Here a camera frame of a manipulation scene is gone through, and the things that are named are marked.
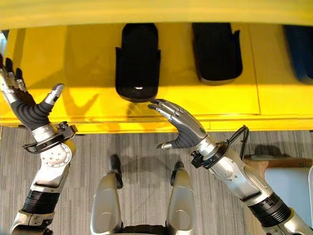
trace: robotic hand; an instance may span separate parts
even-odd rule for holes
[[[240,133],[248,137],[248,129],[243,126],[230,140],[215,143],[204,131],[203,126],[182,107],[164,99],[155,99],[148,105],[154,109],[179,132],[176,140],[160,144],[158,148],[194,147],[192,164],[209,169],[218,179],[252,211],[261,222],[267,235],[313,235],[312,229],[280,199],[264,179],[256,175],[236,152],[228,147]]]
[[[69,162],[75,154],[71,138],[77,132],[75,126],[62,122],[54,126],[48,115],[60,97],[63,84],[57,84],[39,104],[27,91],[22,71],[0,55],[0,89],[19,120],[33,134],[36,142],[24,145],[30,153],[40,153],[41,168],[37,172],[24,206],[15,218],[10,230],[14,235],[51,235],[47,228],[54,217],[54,208],[68,175]]]

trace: metal bracket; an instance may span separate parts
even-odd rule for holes
[[[31,154],[42,153],[73,138],[78,131],[75,125],[69,126],[66,121],[58,124],[57,129],[58,133],[51,138],[40,142],[25,144],[23,148]]]

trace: robot forearm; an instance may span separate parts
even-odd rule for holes
[[[49,140],[62,133],[52,124],[32,131],[37,143],[52,143]],[[66,181],[69,162],[75,153],[74,142],[67,140],[40,154],[41,168],[37,172],[24,206],[15,218],[10,233],[13,235],[53,234],[47,226],[52,223],[54,209]]]
[[[203,154],[204,161],[214,157],[216,145],[209,137],[197,147],[198,151]],[[267,182],[256,175],[236,152],[228,150],[218,162],[210,167],[209,171],[222,180],[249,207],[267,234],[313,235],[311,228],[293,209],[288,208]]]

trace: blue object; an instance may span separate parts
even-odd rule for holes
[[[313,27],[283,27],[295,75],[301,82],[313,84]]]

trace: screw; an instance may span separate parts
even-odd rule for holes
[[[64,130],[68,127],[67,121],[62,121],[62,122],[59,124],[59,127],[61,128],[62,131],[64,131]]]

